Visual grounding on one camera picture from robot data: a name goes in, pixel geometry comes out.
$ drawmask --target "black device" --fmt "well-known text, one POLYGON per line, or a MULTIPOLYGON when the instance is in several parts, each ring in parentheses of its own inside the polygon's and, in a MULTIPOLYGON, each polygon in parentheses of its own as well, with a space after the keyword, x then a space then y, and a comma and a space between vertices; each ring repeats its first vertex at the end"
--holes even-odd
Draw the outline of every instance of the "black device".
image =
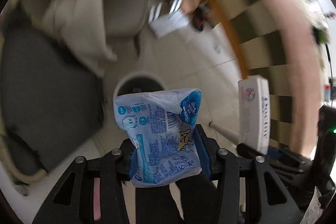
MULTIPOLYGON (((322 106, 319 115, 318 143, 313 161, 293 153, 287 147, 270 147, 265 157, 302 211, 307 210, 315 186, 322 194, 319 200, 322 209, 329 205, 335 193, 330 172, 336 154, 336 109, 322 106)), ((237 146, 237 153, 247 159, 261 155, 242 143, 237 146)))
MULTIPOLYGON (((200 124, 195 128, 194 142, 203 172, 210 180, 218 180, 215 211, 209 212, 213 224, 237 223, 240 177, 246 181, 246 224, 300 223, 303 213, 264 157, 236 157, 208 138, 200 124)), ((134 155, 136 150, 126 139, 120 149, 102 158, 77 157, 44 201, 33 224, 129 223, 122 181, 131 179, 130 169, 137 162, 134 155), (93 220, 95 178, 100 178, 101 218, 97 221, 93 220)))

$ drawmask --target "blue gripper pad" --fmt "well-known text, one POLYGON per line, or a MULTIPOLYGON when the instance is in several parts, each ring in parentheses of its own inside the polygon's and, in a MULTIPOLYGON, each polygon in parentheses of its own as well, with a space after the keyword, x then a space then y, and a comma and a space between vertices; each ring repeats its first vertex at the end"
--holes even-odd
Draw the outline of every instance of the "blue gripper pad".
POLYGON ((201 137, 201 134, 198 130, 198 126, 197 125, 195 127, 195 130, 194 130, 194 143, 195 143, 195 146, 196 146, 196 150, 197 150, 197 155, 198 155, 198 158, 199 158, 199 162, 201 164, 201 168, 203 170, 203 173, 206 175, 206 177, 208 179, 211 178, 211 165, 210 165, 210 157, 209 157, 209 154, 208 154, 208 151, 205 147, 205 144, 202 140, 202 137, 201 137))
POLYGON ((128 170, 128 177, 131 180, 134 175, 138 171, 138 156, 137 156, 137 150, 134 148, 131 158, 129 160, 129 170, 128 170))

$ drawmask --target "brand logo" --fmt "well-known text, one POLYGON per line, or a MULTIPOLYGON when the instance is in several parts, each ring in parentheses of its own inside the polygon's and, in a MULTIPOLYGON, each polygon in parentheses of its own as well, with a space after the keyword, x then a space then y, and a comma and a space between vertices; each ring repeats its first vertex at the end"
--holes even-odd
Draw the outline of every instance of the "brand logo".
POLYGON ((268 124, 268 117, 269 117, 269 103, 268 98, 263 97, 262 98, 262 113, 263 113, 263 127, 264 127, 264 138, 268 137, 268 131, 269 131, 269 124, 268 124))
POLYGON ((188 106, 188 113, 196 114, 195 102, 191 102, 188 106))
POLYGON ((124 115, 126 113, 126 108, 123 106, 118 107, 118 113, 124 115))
POLYGON ((133 116, 126 116, 123 119, 123 125, 125 130, 129 130, 132 128, 136 128, 138 126, 138 117, 133 115, 133 116))
POLYGON ((255 91, 254 89, 246 89, 245 90, 245 99, 248 101, 248 102, 251 102, 253 101, 255 98, 255 91))

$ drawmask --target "white cloth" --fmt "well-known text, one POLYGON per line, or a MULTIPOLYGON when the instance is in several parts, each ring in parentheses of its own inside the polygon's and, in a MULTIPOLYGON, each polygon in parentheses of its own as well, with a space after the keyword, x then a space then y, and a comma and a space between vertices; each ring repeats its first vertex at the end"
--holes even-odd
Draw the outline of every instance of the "white cloth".
POLYGON ((106 44, 103 8, 103 0, 52 0, 42 19, 45 30, 101 78, 117 60, 106 44))

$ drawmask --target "floor tile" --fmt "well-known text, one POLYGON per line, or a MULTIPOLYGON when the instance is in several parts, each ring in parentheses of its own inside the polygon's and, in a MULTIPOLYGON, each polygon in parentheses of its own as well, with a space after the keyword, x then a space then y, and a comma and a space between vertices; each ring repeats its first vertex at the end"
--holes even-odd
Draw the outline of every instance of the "floor tile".
POLYGON ((228 39, 224 27, 221 23, 217 24, 214 27, 213 33, 219 40, 224 52, 230 57, 230 59, 235 59, 236 58, 235 52, 232 49, 230 40, 228 39))
MULTIPOLYGON (((199 82, 198 75, 189 75, 177 82, 168 85, 170 89, 182 89, 182 88, 198 88, 202 92, 202 88, 199 82)), ((203 127, 204 132, 209 138, 214 138, 217 140, 216 132, 209 127, 209 122, 212 121, 208 105, 206 103, 205 97, 202 95, 201 107, 199 108, 197 123, 200 123, 203 127)))
POLYGON ((239 132, 238 80, 241 73, 237 61, 212 67, 198 75, 212 121, 239 132))
POLYGON ((158 62, 154 54, 154 45, 157 43, 157 38, 149 29, 148 25, 145 25, 142 29, 139 35, 139 42, 140 56, 137 58, 134 69, 158 75, 158 62))
POLYGON ((135 187, 130 181, 125 181, 122 184, 125 205, 130 224, 135 224, 135 187))
POLYGON ((180 213, 181 218, 183 218, 183 210, 182 210, 182 203, 181 203, 181 192, 179 190, 179 188, 177 187, 177 185, 175 183, 171 183, 169 184, 169 190, 171 193, 171 196, 173 197, 178 211, 180 213))
POLYGON ((166 83, 177 81, 196 72, 190 52, 178 32, 175 31, 158 39, 153 50, 158 61, 159 76, 166 83))
POLYGON ((95 148, 98 150, 99 155, 100 155, 101 157, 103 157, 103 156, 106 154, 106 151, 105 151, 103 145, 101 144, 101 142, 100 142, 100 140, 99 140, 97 134, 93 135, 93 136, 91 137, 91 140, 92 140, 92 142, 93 142, 95 148))
POLYGON ((117 61, 111 63, 104 78, 107 100, 113 102, 113 93, 117 83, 134 71, 138 57, 132 39, 123 42, 111 42, 109 45, 118 56, 117 61))
POLYGON ((193 39, 196 35, 199 35, 200 32, 197 31, 191 23, 189 23, 188 25, 186 25, 183 28, 180 28, 177 30, 178 35, 180 36, 180 38, 187 43, 189 40, 193 39))
POLYGON ((104 127, 96 135, 106 153, 119 148, 122 142, 128 138, 126 131, 120 129, 114 119, 112 105, 106 106, 104 127))
POLYGON ((242 211, 245 212, 246 207, 246 187, 245 178, 239 178, 239 206, 242 206, 242 211))
POLYGON ((233 143, 231 143, 227 138, 219 134, 218 132, 216 133, 217 133, 219 147, 225 148, 228 151, 232 152, 233 154, 237 155, 236 146, 233 143))
POLYGON ((196 71, 201 71, 215 65, 227 62, 232 58, 230 52, 224 50, 222 41, 218 38, 212 28, 208 25, 201 33, 196 33, 187 42, 188 55, 194 63, 196 71), (220 45, 221 51, 217 52, 216 47, 220 45))

